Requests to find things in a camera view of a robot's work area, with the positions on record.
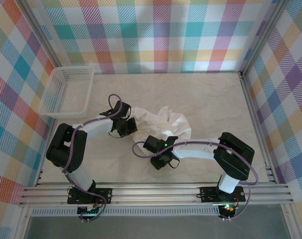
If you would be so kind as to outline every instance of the marble surface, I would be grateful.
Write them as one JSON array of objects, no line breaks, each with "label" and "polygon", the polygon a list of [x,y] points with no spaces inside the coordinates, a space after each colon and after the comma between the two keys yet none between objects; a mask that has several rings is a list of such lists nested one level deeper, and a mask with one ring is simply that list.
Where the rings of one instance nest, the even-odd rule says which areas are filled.
[{"label": "marble surface", "polygon": [[[89,110],[80,123],[109,109],[108,95],[116,93],[133,107],[157,114],[163,106],[183,113],[192,128],[192,139],[213,138],[228,131],[254,148],[253,167],[267,182],[265,164],[236,73],[95,75]],[[217,182],[222,169],[215,161],[182,159],[177,169],[156,170],[148,159],[132,154],[134,143],[124,138],[99,136],[87,143],[83,165],[96,182]],[[250,173],[249,181],[254,181]],[[45,160],[41,182],[65,182],[60,169]]]}]

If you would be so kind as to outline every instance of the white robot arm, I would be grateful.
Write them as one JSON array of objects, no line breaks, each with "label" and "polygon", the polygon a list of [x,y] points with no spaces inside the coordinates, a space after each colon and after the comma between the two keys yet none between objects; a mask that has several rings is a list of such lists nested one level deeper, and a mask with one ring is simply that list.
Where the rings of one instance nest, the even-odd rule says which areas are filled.
[{"label": "white robot arm", "polygon": [[[49,145],[46,153],[46,158],[55,166],[61,169],[65,168],[70,157],[70,146],[73,144],[73,152],[70,163],[65,168],[67,178],[71,179],[77,187],[84,191],[91,191],[95,187],[95,182],[91,179],[85,168],[81,165],[86,143],[91,139],[105,133],[116,130],[120,137],[129,135],[137,131],[137,126],[134,118],[129,119],[131,106],[122,102],[122,107],[116,116],[105,119],[107,116],[113,115],[120,108],[120,101],[117,102],[114,109],[101,113],[95,119],[90,120],[90,123],[68,125],[62,123],[56,130],[56,133]],[[75,129],[80,127],[72,141],[72,134]]]},{"label": "white robot arm", "polygon": [[218,191],[226,194],[232,194],[240,181],[248,179],[249,166],[254,156],[254,150],[250,146],[227,132],[222,133],[219,138],[196,140],[179,140],[178,137],[171,136],[164,141],[149,136],[144,143],[144,148],[154,153],[150,162],[158,170],[170,164],[173,159],[178,161],[182,158],[215,160],[224,170],[217,188]]}]

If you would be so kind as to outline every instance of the mesh basket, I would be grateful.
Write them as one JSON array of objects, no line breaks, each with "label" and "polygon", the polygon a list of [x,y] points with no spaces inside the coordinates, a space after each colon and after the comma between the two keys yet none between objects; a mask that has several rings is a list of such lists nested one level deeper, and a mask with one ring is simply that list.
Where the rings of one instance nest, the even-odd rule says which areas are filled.
[{"label": "mesh basket", "polygon": [[85,117],[93,74],[93,69],[88,66],[53,69],[41,97],[38,113],[53,118]]}]

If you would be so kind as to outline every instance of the white cloth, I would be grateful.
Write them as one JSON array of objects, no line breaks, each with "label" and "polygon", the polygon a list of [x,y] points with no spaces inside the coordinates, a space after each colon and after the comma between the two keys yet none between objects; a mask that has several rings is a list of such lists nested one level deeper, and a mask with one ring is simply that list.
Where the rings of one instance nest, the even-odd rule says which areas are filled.
[{"label": "white cloth", "polygon": [[[186,117],[173,113],[168,106],[162,107],[157,115],[134,107],[131,109],[131,117],[135,118],[138,128],[138,131],[132,134],[135,142],[145,141],[149,135],[163,140],[169,136],[178,136],[179,139],[191,138],[191,127]],[[142,143],[138,144],[138,147],[145,155],[152,154],[143,148]]]}]

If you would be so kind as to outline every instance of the bracket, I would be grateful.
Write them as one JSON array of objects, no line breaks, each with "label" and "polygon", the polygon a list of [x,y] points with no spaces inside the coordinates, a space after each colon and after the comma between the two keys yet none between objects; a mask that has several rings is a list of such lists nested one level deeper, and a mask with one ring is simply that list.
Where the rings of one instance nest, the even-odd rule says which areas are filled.
[{"label": "bracket", "polygon": [[201,198],[202,203],[236,203],[237,200],[239,202],[245,202],[245,194],[241,186],[235,187],[234,192],[228,197],[219,195],[216,187],[200,187],[200,193],[196,196],[197,198]]},{"label": "bracket", "polygon": [[[112,188],[93,188],[90,190],[91,193],[95,193],[104,197],[107,204],[111,203],[112,198]],[[93,195],[79,191],[78,189],[72,187],[68,191],[67,204],[102,204],[104,203],[101,198],[97,198]]]}]

